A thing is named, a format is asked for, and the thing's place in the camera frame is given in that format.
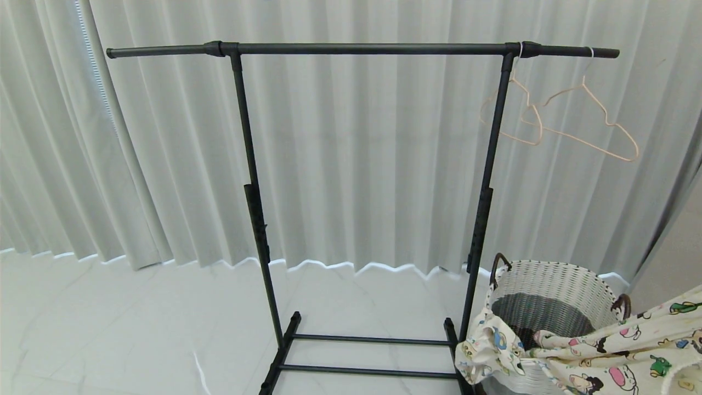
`clothes hanger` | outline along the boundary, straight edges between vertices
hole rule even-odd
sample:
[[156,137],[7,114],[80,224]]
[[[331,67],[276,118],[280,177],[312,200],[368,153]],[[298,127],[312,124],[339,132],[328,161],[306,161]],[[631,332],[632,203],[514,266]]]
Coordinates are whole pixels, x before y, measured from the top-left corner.
[[[617,128],[619,128],[619,130],[621,130],[621,131],[626,135],[626,137],[629,139],[629,141],[631,141],[631,143],[634,145],[634,150],[635,150],[635,152],[636,152],[635,155],[634,155],[634,157],[629,158],[629,157],[623,157],[623,156],[617,155],[617,154],[615,154],[615,153],[613,153],[613,152],[611,152],[611,151],[605,150],[604,148],[600,148],[600,147],[598,147],[598,146],[596,146],[596,145],[594,145],[594,144],[591,144],[591,143],[589,143],[589,142],[587,142],[587,141],[585,141],[585,140],[583,140],[583,139],[581,139],[581,138],[577,138],[577,137],[575,137],[575,136],[573,136],[573,135],[571,135],[571,134],[564,133],[563,131],[554,130],[554,129],[551,129],[551,128],[548,128],[548,127],[544,127],[544,129],[546,129],[546,130],[548,130],[548,131],[552,131],[553,133],[556,133],[556,134],[560,134],[561,136],[566,136],[566,137],[572,138],[572,139],[574,139],[575,141],[580,141],[581,143],[583,143],[583,144],[585,144],[585,145],[588,145],[588,146],[590,146],[590,147],[592,147],[592,148],[594,148],[594,149],[600,151],[601,153],[605,153],[605,154],[607,154],[607,155],[609,155],[609,156],[612,156],[612,157],[615,157],[615,158],[617,158],[617,159],[623,160],[624,162],[633,162],[633,161],[635,161],[635,160],[639,157],[639,145],[636,144],[636,141],[634,140],[634,138],[629,134],[628,131],[626,131],[626,129],[624,129],[624,127],[622,127],[622,126],[621,126],[620,124],[618,124],[618,123],[611,123],[611,122],[609,122],[609,114],[607,113],[607,109],[604,108],[604,105],[602,104],[602,102],[600,102],[600,100],[599,100],[598,98],[596,98],[594,94],[592,94],[592,91],[588,88],[588,86],[585,85],[585,75],[586,75],[587,72],[588,72],[588,68],[590,67],[590,64],[592,64],[592,60],[595,58],[595,50],[593,50],[592,48],[590,48],[590,52],[592,53],[592,57],[590,58],[590,62],[588,63],[588,65],[585,67],[585,72],[583,72],[583,82],[582,82],[580,85],[578,85],[578,86],[574,86],[574,87],[572,87],[572,88],[565,89],[565,90],[560,91],[560,92],[556,93],[555,95],[549,97],[548,100],[546,101],[546,103],[542,104],[541,107],[546,107],[546,106],[548,105],[548,103],[550,103],[551,100],[553,100],[553,98],[555,98],[555,97],[558,96],[558,95],[562,95],[563,93],[567,93],[567,92],[570,92],[570,91],[576,91],[576,90],[578,90],[578,89],[584,90],[584,91],[588,94],[588,96],[600,107],[600,109],[602,109],[602,112],[604,113],[604,124],[607,125],[608,127],[617,127]],[[541,127],[541,122],[539,122],[538,125],[537,125],[537,124],[534,124],[533,122],[527,122],[527,124],[532,124],[532,125],[534,125],[534,126],[539,126],[539,127]]]
[[[538,127],[538,140],[536,141],[528,141],[528,140],[523,140],[519,137],[513,136],[511,134],[507,134],[503,131],[500,131],[500,134],[503,135],[504,137],[509,137],[513,140],[519,141],[521,143],[529,144],[529,145],[539,145],[541,143],[541,139],[543,138],[543,124],[541,123],[541,116],[538,113],[538,109],[536,108],[536,105],[531,104],[531,94],[529,93],[529,90],[519,81],[517,81],[517,63],[519,62],[519,59],[522,57],[522,50],[524,49],[524,44],[522,42],[519,43],[519,55],[517,56],[517,59],[515,60],[515,64],[512,66],[512,76],[510,77],[510,82],[512,82],[514,85],[517,85],[521,90],[523,90],[526,93],[526,109],[522,112],[522,114],[519,116],[519,120],[525,124],[530,124],[534,125],[535,127]],[[480,105],[480,112],[478,113],[478,119],[480,120],[481,123],[487,125],[488,123],[485,122],[482,119],[482,112],[483,109],[485,109],[485,106],[487,103],[489,103],[491,100],[493,100],[497,95],[497,90],[495,90],[490,97],[485,99],[485,101]],[[533,111],[535,116],[536,116],[536,121],[538,123],[533,123],[529,122],[524,119],[524,115],[527,113],[527,111]]]

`black garment rack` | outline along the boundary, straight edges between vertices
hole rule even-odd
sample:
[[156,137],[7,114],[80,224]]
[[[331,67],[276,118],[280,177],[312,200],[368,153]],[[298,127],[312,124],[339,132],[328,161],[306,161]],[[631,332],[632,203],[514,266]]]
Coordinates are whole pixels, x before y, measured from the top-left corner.
[[[237,90],[237,100],[239,101],[239,115],[241,117],[241,127],[244,132],[244,144],[246,146],[246,159],[249,164],[249,176],[251,183],[244,186],[246,201],[249,205],[251,215],[251,226],[256,240],[256,249],[260,260],[261,273],[268,297],[271,318],[273,319],[273,329],[278,343],[278,352],[273,362],[270,364],[268,375],[261,384],[259,395],[270,395],[275,388],[275,384],[282,371],[301,371],[317,373],[346,373],[356,375],[380,375],[395,377],[426,377],[438,379],[458,380],[461,395],[473,395],[474,388],[461,377],[458,371],[451,373],[418,372],[406,370],[382,370],[363,368],[337,368],[332,366],[313,365],[291,365],[285,363],[285,359],[290,351],[290,347],[295,339],[301,340],[326,340],[334,342],[368,342],[382,344],[408,344],[448,347],[451,357],[455,358],[456,345],[465,340],[468,332],[468,321],[470,319],[470,309],[475,293],[475,284],[480,267],[480,256],[482,254],[485,231],[492,201],[493,190],[490,188],[490,178],[495,162],[495,151],[497,140],[502,123],[502,114],[505,109],[505,99],[507,97],[507,87],[512,72],[512,64],[516,57],[532,58],[534,56],[578,56],[595,58],[616,58],[619,56],[618,49],[610,48],[590,48],[584,46],[546,46],[532,41],[508,42],[504,44],[244,44],[237,42],[211,41],[200,45],[179,45],[179,46],[149,46],[140,48],[109,48],[106,50],[109,58],[128,58],[136,56],[160,56],[160,55],[196,55],[206,54],[211,56],[229,56],[234,72],[234,83]],[[249,109],[246,104],[246,92],[244,90],[244,74],[241,66],[242,55],[500,55],[502,56],[502,67],[500,73],[500,83],[495,102],[495,111],[490,130],[490,139],[485,158],[485,168],[483,171],[482,184],[478,199],[478,207],[475,215],[475,227],[473,230],[470,253],[468,254],[468,289],[465,293],[465,304],[463,305],[463,319],[459,336],[453,327],[450,318],[444,321],[446,340],[426,340],[426,339],[396,339],[382,337],[358,337],[358,336],[330,336],[330,335],[310,335],[297,333],[297,328],[302,319],[300,312],[296,311],[290,319],[287,330],[283,333],[280,326],[278,307],[275,301],[273,283],[270,277],[270,250],[265,232],[265,221],[263,219],[263,205],[260,198],[260,186],[258,184],[258,174],[256,172],[256,159],[253,154],[253,139],[251,137],[251,123],[249,122]]]

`curtain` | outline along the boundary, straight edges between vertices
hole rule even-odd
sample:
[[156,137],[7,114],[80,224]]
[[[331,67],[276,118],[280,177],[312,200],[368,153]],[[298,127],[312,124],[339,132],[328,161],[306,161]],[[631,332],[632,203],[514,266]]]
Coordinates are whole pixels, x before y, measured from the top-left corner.
[[[120,197],[120,204],[142,207],[149,234],[140,240],[179,264],[233,264],[256,255],[230,64],[208,56],[105,62],[104,48],[213,39],[532,40],[619,48],[616,60],[592,61],[588,86],[610,119],[635,137],[641,157],[621,162],[555,134],[536,147],[501,138],[484,264],[499,251],[632,278],[677,204],[688,159],[702,149],[695,132],[702,4],[694,0],[676,7],[594,0],[83,0],[80,6],[122,156],[137,180],[135,200]],[[542,102],[579,83],[588,62],[524,59],[516,73],[532,101]],[[459,270],[489,135],[479,111],[497,86],[499,65],[500,58],[486,56],[245,56],[272,256],[289,266],[314,259]],[[503,130],[530,139],[534,128],[519,122],[525,104],[524,94],[510,87]],[[482,116],[490,119],[491,109]],[[622,156],[633,153],[583,93],[559,97],[541,117]]]
[[2,1],[0,240],[19,252],[163,261],[95,82],[75,4]]

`white woven basket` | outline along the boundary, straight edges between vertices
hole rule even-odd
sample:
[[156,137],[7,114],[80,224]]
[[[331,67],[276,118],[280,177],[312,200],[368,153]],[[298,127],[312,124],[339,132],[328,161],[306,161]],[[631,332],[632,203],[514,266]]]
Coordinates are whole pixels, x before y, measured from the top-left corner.
[[[505,263],[497,268],[499,261]],[[531,334],[549,330],[576,337],[628,318],[629,297],[615,298],[596,273],[562,262],[513,261],[495,256],[487,307],[520,337],[526,349]],[[563,394],[545,375],[536,359],[522,358],[526,376],[496,372],[494,379],[515,394]]]

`brown handle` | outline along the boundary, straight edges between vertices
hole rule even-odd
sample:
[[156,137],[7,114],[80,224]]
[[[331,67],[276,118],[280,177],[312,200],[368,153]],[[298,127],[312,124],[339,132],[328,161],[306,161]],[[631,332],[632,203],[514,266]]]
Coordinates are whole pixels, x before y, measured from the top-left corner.
[[623,317],[625,320],[628,320],[629,317],[631,317],[631,298],[629,297],[629,295],[627,295],[627,294],[619,295],[619,297],[616,298],[616,300],[612,304],[612,307],[610,310],[619,309],[622,306],[624,306]]
[[497,280],[495,279],[495,272],[497,272],[497,263],[502,259],[502,262],[505,262],[505,266],[508,267],[508,270],[512,270],[512,264],[507,260],[507,258],[502,255],[501,252],[498,252],[495,255],[495,260],[492,262],[492,272],[490,273],[490,284],[493,285],[492,289],[495,290],[497,288]]

